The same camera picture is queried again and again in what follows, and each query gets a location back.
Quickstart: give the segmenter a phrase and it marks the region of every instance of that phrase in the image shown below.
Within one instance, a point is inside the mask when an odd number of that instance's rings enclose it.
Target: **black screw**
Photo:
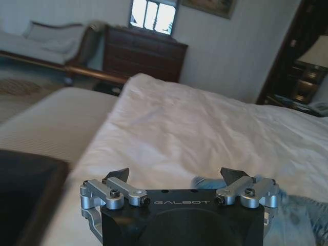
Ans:
[[[245,194],[253,197],[253,196],[255,196],[255,190],[252,188],[247,188],[247,189],[245,189]]]
[[[223,196],[217,196],[214,198],[214,202],[219,205],[219,206],[224,206],[226,205],[226,199]]]
[[[113,189],[113,190],[111,190],[110,191],[110,193],[109,193],[109,195],[112,197],[112,198],[117,198],[117,197],[119,197],[119,191],[118,190],[115,190],[115,189]]]
[[[141,207],[147,207],[150,204],[150,198],[149,197],[142,197],[140,200],[140,206]]]

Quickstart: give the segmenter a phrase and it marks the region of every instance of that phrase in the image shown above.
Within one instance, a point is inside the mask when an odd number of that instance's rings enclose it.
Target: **painting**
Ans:
[[[237,0],[182,0],[182,5],[230,19],[236,2]]]

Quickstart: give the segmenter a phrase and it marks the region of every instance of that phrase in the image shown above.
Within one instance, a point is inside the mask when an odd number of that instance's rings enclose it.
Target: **white bedsheet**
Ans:
[[[137,75],[70,175],[44,245],[100,245],[80,215],[79,185],[125,167],[144,189],[187,189],[229,167],[328,202],[328,119]]]

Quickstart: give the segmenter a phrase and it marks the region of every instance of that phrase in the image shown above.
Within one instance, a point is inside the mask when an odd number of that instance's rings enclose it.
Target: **chaise lounge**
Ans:
[[[23,35],[0,31],[0,57],[68,71],[94,56],[105,23],[49,26],[31,22]]]

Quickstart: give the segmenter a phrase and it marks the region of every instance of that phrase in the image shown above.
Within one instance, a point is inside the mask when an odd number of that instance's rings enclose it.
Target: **white wall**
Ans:
[[[312,102],[326,101],[328,103],[328,75],[324,78]]]
[[[300,0],[238,0],[231,20],[181,6],[174,38],[189,45],[180,82],[254,102]],[[126,25],[130,0],[0,0],[0,23],[22,33],[49,24],[101,19]],[[101,64],[101,50],[91,62]]]

